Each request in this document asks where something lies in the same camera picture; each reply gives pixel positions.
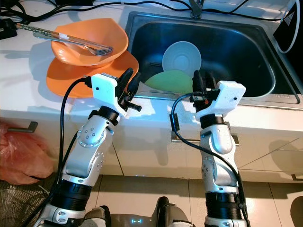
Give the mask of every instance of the tiled floor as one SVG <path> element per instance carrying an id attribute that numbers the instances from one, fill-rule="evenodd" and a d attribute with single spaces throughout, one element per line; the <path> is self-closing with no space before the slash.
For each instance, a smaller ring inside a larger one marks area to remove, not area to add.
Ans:
<path id="1" fill-rule="evenodd" d="M 303 227 L 303 184 L 244 182 L 252 227 Z M 172 178 L 100 176 L 87 204 L 107 205 L 112 226 L 131 226 L 141 219 L 155 227 L 155 207 L 160 196 L 177 204 L 197 227 L 206 216 L 203 182 Z"/>

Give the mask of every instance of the stainless steel sink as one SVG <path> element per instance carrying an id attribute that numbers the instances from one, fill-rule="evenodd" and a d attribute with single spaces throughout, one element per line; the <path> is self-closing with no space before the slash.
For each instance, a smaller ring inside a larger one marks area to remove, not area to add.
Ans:
<path id="1" fill-rule="evenodd" d="M 162 57 L 171 44 L 188 41 L 201 53 L 201 68 L 216 81 L 246 87 L 241 105 L 303 109 L 302 95 L 262 27 L 131 12 L 126 33 L 142 83 L 163 71 Z M 179 94 L 140 86 L 136 96 L 175 99 Z"/>

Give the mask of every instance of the cabinet handle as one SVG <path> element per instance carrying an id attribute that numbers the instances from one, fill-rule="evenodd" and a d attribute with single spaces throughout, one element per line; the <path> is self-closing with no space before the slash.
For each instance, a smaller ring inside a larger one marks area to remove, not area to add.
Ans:
<path id="1" fill-rule="evenodd" d="M 294 181 L 303 181 L 303 178 L 297 178 L 295 174 L 291 175 Z"/>
<path id="2" fill-rule="evenodd" d="M 8 128 L 8 131 L 34 133 L 38 126 L 38 122 L 30 122 L 27 129 L 25 128 Z"/>
<path id="3" fill-rule="evenodd" d="M 233 140 L 235 141 L 236 146 L 240 146 L 238 136 L 232 135 Z M 186 139 L 188 142 L 200 144 L 200 140 L 191 140 Z M 182 141 L 176 136 L 174 132 L 171 133 L 171 142 L 172 143 L 182 143 Z"/>

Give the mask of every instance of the metal fork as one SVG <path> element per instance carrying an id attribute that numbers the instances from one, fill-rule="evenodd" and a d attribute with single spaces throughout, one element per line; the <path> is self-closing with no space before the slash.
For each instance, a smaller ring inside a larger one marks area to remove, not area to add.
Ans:
<path id="1" fill-rule="evenodd" d="M 51 37 L 51 36 L 48 36 L 48 35 L 41 34 L 39 32 L 34 32 L 33 36 L 36 37 L 36 38 L 39 38 L 39 39 L 46 39 L 46 40 L 51 40 L 51 41 L 57 41 L 57 42 L 62 42 L 62 43 L 68 43 L 68 44 L 75 44 L 75 45 L 78 45 L 78 46 L 83 46 L 86 49 L 88 49 L 89 52 L 91 52 L 93 55 L 96 55 L 96 56 L 107 55 L 107 54 L 109 54 L 113 51 L 113 48 L 111 48 L 111 47 L 109 49 L 99 50 L 99 49 L 95 49 L 95 48 L 92 48 L 92 47 L 89 47 L 89 46 L 86 46 L 84 44 L 80 44 L 80 43 L 77 43 L 77 42 L 64 40 L 64 39 L 57 39 L 57 38 L 54 38 L 54 37 Z"/>

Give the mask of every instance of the white countertop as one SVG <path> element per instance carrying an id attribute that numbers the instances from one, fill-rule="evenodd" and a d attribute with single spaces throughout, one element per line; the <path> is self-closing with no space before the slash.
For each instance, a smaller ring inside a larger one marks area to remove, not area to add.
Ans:
<path id="1" fill-rule="evenodd" d="M 33 16 L 51 10 L 52 5 L 38 1 L 24 1 L 27 13 Z M 64 12 L 31 25 L 55 30 L 59 25 L 92 18 L 111 17 L 125 28 L 131 11 L 169 14 L 188 17 L 189 12 L 175 12 L 151 4 L 142 6 L 108 6 L 86 12 Z M 204 13 L 204 19 L 224 20 L 262 26 L 269 37 L 277 28 L 277 22 L 256 21 L 237 16 Z M 31 120 L 59 120 L 62 97 L 53 94 L 46 86 L 46 73 L 54 55 L 49 41 L 39 40 L 31 32 L 18 30 L 18 36 L 0 41 L 0 108 L 1 117 Z M 170 125 L 168 112 L 172 101 L 135 98 L 142 111 L 130 110 L 122 125 L 138 125 L 144 121 L 156 127 Z M 92 99 L 69 99 L 66 113 L 73 121 L 83 121 L 98 104 Z M 183 102 L 177 112 L 183 129 L 200 130 L 194 118 L 192 104 Z M 235 132 L 253 133 L 263 129 L 264 133 L 303 137 L 303 111 L 281 110 L 263 107 L 238 106 L 225 118 Z"/>

